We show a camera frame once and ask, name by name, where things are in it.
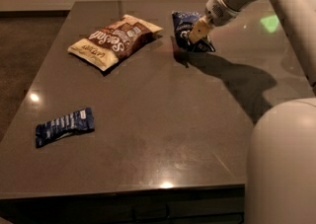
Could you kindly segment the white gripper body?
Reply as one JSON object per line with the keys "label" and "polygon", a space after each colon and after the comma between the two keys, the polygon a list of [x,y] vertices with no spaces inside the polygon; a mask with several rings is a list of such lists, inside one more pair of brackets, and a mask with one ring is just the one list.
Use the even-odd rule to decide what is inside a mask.
{"label": "white gripper body", "polygon": [[240,11],[236,2],[238,0],[208,0],[205,5],[205,15],[207,21],[220,27],[235,19]]}

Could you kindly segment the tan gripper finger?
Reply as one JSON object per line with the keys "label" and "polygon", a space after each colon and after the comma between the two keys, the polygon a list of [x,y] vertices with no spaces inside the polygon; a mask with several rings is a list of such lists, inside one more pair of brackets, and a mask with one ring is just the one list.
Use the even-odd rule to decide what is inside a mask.
{"label": "tan gripper finger", "polygon": [[200,18],[193,26],[189,34],[191,43],[197,43],[199,40],[207,37],[213,29],[213,26],[207,21],[205,17]]}

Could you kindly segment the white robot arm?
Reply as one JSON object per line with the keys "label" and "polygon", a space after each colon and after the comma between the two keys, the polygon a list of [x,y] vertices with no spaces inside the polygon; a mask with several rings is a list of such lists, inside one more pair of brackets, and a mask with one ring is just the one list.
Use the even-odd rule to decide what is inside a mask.
{"label": "white robot arm", "polygon": [[[208,0],[190,41],[224,26],[256,0]],[[316,85],[316,0],[269,0],[288,40],[279,68],[293,86]],[[316,98],[279,104],[253,129],[244,224],[316,224]]]}

